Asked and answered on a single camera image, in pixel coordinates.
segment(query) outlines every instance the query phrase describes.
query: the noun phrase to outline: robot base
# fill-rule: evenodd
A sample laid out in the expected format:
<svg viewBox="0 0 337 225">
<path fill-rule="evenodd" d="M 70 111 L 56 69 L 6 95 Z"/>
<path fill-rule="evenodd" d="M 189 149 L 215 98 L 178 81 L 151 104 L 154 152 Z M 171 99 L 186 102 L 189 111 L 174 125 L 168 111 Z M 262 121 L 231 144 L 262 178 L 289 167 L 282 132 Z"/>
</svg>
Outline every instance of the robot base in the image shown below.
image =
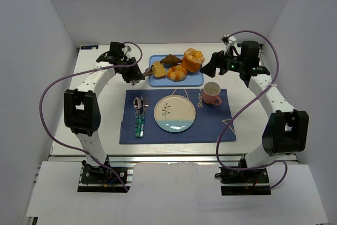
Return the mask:
<svg viewBox="0 0 337 225">
<path fill-rule="evenodd" d="M 112 167 L 118 175 L 120 175 L 124 184 L 126 184 L 127 188 L 130 188 L 130 184 L 127 183 L 127 170 L 128 167 Z M 120 184 L 117 179 L 112 184 L 106 186 L 110 180 L 106 182 L 100 182 L 93 175 L 90 175 L 87 168 L 82 168 L 82 173 L 80 176 L 80 182 L 77 187 L 78 192 L 126 192 L 124 187 Z"/>
<path fill-rule="evenodd" d="M 271 195 L 266 169 L 232 171 L 220 167 L 215 175 L 221 179 L 221 195 Z"/>
</svg>

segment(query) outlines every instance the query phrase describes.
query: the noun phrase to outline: ceramic plate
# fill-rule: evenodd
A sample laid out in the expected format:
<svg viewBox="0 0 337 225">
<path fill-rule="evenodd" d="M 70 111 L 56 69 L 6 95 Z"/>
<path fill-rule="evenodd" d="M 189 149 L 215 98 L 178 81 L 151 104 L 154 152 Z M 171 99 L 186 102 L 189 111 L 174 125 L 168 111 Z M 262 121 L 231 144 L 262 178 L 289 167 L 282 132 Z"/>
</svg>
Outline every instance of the ceramic plate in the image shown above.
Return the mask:
<svg viewBox="0 0 337 225">
<path fill-rule="evenodd" d="M 185 97 L 170 95 L 158 101 L 153 114 L 156 123 L 163 130 L 177 133 L 185 131 L 193 124 L 195 108 Z"/>
</svg>

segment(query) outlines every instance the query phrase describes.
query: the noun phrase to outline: pink mug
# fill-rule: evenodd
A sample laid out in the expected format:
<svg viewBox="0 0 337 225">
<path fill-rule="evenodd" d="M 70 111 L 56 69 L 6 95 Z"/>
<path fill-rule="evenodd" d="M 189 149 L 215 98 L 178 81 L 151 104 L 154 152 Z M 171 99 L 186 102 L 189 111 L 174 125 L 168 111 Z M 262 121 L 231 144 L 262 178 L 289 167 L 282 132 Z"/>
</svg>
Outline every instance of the pink mug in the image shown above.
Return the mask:
<svg viewBox="0 0 337 225">
<path fill-rule="evenodd" d="M 202 90 L 202 100 L 206 104 L 220 105 L 222 103 L 219 94 L 221 92 L 220 86 L 215 82 L 208 82 Z"/>
</svg>

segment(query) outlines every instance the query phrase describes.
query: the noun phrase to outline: cutlery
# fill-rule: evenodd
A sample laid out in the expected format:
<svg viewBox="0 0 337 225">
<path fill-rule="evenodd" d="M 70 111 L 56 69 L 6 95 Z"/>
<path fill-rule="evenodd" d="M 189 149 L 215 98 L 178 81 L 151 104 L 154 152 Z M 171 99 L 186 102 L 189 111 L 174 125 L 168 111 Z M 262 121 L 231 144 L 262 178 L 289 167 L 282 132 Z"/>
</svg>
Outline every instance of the cutlery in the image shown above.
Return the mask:
<svg viewBox="0 0 337 225">
<path fill-rule="evenodd" d="M 148 108 L 148 98 L 145 97 L 143 100 L 142 97 L 142 114 L 141 114 L 141 130 L 140 130 L 140 137 L 143 137 L 143 133 L 144 133 L 144 124 L 145 124 L 145 117 L 146 117 L 146 110 Z"/>
<path fill-rule="evenodd" d="M 140 118 L 140 109 L 142 107 L 142 103 L 141 103 L 141 99 L 139 97 L 135 97 L 135 99 L 133 100 L 133 108 L 135 108 L 136 113 L 136 121 L 135 121 L 135 137 L 139 138 L 140 137 L 140 133 L 138 131 L 138 120 L 141 119 Z"/>
</svg>

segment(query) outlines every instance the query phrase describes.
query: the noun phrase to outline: white wall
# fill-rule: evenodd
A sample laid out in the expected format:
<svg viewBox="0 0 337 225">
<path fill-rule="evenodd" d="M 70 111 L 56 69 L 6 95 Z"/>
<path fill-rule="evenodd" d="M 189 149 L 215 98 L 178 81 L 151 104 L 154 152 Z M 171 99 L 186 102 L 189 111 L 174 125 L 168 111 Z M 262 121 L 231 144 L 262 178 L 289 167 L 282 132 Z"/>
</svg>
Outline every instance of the white wall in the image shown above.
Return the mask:
<svg viewBox="0 0 337 225">
<path fill-rule="evenodd" d="M 283 95 L 310 117 L 308 163 L 330 224 L 337 224 L 337 0 L 288 0 L 269 39 L 280 56 Z M 274 56 L 265 63 L 274 71 Z"/>
<path fill-rule="evenodd" d="M 76 49 L 50 0 L 0 0 L 0 6 L 0 223 L 21 225 L 37 168 L 52 143 L 39 120 L 39 97 L 72 71 Z M 51 129 L 65 85 L 46 98 Z"/>
<path fill-rule="evenodd" d="M 224 33 L 268 34 L 286 0 L 51 0 L 76 46 L 110 41 L 219 42 Z"/>
</svg>

